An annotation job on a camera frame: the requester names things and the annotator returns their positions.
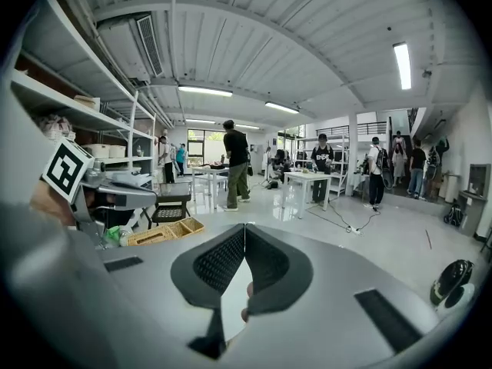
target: person wearing black jersey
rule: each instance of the person wearing black jersey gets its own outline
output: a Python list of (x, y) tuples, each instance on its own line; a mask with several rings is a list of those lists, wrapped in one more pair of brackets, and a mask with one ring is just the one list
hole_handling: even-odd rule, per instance
[[(317, 140), (318, 145), (311, 153), (313, 169), (320, 172), (329, 172), (327, 163), (329, 164), (334, 159), (333, 149), (327, 143), (326, 134), (320, 134), (319, 137), (317, 137)], [(326, 185), (327, 181), (314, 181), (313, 202), (324, 201)]]

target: person wearing blue shirt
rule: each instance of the person wearing blue shirt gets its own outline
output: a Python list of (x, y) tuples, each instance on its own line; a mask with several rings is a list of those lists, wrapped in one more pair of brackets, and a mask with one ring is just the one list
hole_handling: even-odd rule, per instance
[(178, 149), (178, 152), (176, 153), (176, 162), (178, 163), (179, 167), (179, 176), (185, 176), (185, 153), (186, 153), (186, 145), (181, 144), (181, 147)]

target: ceiling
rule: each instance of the ceiling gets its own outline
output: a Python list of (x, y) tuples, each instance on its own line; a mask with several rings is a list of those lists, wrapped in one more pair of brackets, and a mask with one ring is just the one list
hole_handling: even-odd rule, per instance
[[(80, 22), (85, 7), (99, 28), (150, 13), (162, 74), (149, 70), (145, 92), (175, 120), (208, 116), (283, 128), (348, 111), (456, 108), (480, 73), (480, 49), (450, 0), (66, 1)], [(392, 48), (398, 42), (408, 44), (411, 58), (406, 91)], [(123, 64), (117, 44), (107, 47)], [(424, 69), (432, 76), (423, 78)], [(234, 95), (185, 94), (177, 83)], [(266, 108), (266, 101), (300, 114)]]

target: green pants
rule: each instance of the green pants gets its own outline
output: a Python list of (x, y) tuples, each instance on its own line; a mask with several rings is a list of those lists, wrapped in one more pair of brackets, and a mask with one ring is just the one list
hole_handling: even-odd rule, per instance
[(228, 208), (238, 207), (238, 191), (246, 200), (248, 194), (248, 163), (235, 165), (229, 168)]

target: white column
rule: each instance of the white column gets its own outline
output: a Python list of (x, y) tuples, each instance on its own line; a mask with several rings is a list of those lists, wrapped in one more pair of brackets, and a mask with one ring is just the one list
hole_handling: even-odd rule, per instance
[(357, 114), (351, 112), (348, 115), (348, 133), (349, 133), (349, 155), (348, 155), (348, 171), (347, 171), (347, 185), (345, 194), (351, 196), (354, 192), (354, 186), (352, 185), (352, 176), (357, 168), (357, 143), (359, 137), (357, 134)]

